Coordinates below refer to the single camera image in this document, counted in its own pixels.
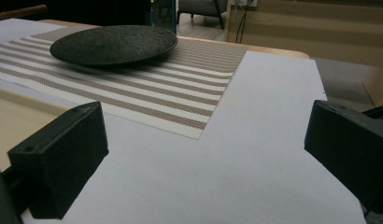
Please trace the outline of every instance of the speckled plate surface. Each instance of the speckled plate surface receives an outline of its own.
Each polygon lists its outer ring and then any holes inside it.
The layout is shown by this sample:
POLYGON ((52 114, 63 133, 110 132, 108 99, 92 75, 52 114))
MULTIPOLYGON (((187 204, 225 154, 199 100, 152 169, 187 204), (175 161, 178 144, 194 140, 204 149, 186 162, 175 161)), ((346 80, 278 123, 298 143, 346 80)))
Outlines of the speckled plate surface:
POLYGON ((55 41, 55 58, 90 66, 136 63, 159 56, 177 45, 177 36, 163 28, 140 25, 99 27, 55 41))

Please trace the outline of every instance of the round black plate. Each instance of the round black plate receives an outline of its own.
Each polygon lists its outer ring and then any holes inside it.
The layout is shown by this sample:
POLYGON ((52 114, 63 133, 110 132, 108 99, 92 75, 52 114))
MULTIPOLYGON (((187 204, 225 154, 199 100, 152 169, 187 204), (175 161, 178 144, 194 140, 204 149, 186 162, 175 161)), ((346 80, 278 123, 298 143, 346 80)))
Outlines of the round black plate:
POLYGON ((163 28, 117 25, 93 28, 55 41, 55 58, 82 65, 136 63, 167 52, 177 45, 177 36, 163 28))

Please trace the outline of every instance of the gray chair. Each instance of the gray chair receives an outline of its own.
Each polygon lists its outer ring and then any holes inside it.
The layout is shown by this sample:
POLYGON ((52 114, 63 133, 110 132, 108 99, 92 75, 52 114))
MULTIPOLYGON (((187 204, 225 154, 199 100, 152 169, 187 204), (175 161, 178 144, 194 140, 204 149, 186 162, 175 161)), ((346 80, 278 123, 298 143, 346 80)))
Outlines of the gray chair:
POLYGON ((227 0, 178 0, 177 24, 181 13, 189 13, 193 15, 202 15, 210 17, 218 17, 220 27, 223 30, 223 20, 221 13, 227 10, 227 0))

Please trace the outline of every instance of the power outlet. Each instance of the power outlet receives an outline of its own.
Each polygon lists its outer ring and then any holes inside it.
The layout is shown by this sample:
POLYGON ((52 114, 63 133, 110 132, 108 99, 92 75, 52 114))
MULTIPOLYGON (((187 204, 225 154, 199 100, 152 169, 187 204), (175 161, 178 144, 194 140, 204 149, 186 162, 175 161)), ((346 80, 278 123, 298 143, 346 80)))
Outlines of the power outlet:
MULTIPOLYGON (((234 6, 246 6, 248 0, 233 0, 232 5, 234 6)), ((250 7, 257 7, 258 6, 258 0, 252 0, 252 2, 249 4, 250 7)))

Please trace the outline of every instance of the table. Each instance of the table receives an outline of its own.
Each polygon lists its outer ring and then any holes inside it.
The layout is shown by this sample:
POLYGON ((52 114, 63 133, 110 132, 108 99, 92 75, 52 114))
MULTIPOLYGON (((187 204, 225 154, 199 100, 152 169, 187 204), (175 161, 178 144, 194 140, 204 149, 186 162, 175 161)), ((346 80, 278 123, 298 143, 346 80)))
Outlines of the table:
MULTIPOLYGON (((0 43, 60 28, 0 21, 0 43)), ((0 79, 0 88, 75 104, 0 79)), ((359 201, 304 150, 326 99, 314 61, 247 51, 200 139, 104 114, 109 155, 64 219, 25 223, 365 223, 359 201)))

